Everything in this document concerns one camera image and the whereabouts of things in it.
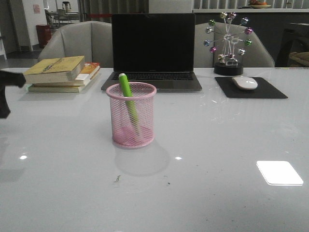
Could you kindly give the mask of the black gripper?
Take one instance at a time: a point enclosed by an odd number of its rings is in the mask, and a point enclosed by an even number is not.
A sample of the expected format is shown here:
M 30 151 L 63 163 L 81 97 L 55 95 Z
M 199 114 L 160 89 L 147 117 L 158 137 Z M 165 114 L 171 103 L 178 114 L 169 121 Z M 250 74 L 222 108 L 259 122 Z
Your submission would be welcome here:
M 10 109 L 7 104 L 5 88 L 7 86 L 23 87 L 26 79 L 22 73 L 9 71 L 0 71 L 0 117 L 7 118 L 10 114 Z

